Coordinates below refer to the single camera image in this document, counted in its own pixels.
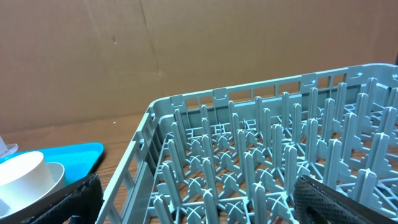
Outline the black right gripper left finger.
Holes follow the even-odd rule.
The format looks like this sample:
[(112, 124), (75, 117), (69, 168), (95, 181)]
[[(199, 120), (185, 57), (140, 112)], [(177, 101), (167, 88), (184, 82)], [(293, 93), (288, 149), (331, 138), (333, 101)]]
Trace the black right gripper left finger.
[(95, 223), (104, 203), (98, 174), (86, 177), (28, 206), (22, 223)]

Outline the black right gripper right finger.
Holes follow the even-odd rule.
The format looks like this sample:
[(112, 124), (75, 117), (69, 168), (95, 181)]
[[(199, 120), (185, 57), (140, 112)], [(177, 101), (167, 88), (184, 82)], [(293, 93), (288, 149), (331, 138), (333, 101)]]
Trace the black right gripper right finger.
[(293, 197), (294, 216), (299, 223), (395, 223), (307, 175), (297, 178)]

